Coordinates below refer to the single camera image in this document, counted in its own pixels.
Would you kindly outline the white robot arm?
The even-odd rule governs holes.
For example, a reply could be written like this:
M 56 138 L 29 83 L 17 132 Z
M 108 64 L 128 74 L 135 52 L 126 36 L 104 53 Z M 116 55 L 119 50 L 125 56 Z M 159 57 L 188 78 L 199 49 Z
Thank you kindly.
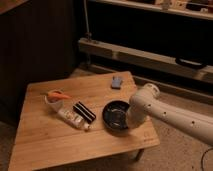
M 129 128 L 139 127 L 147 116 L 151 116 L 213 146 L 213 117 L 161 102 L 159 95 L 159 88 L 147 83 L 130 97 L 126 113 Z

